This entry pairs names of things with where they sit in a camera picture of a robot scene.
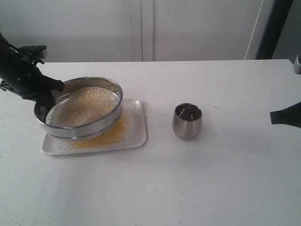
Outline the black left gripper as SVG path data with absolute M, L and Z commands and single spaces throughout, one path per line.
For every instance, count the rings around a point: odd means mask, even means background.
M 35 99 L 36 104 L 47 109 L 55 105 L 51 90 L 62 92 L 65 87 L 61 80 L 42 75 L 37 67 L 11 51 L 0 55 L 0 78 L 22 98 Z

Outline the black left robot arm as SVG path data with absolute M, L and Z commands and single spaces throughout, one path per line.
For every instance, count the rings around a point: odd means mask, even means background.
M 37 67 L 47 57 L 46 45 L 15 47 L 0 36 L 0 89 L 22 99 L 51 108 L 55 98 L 51 91 L 63 91 L 65 84 L 43 75 Z

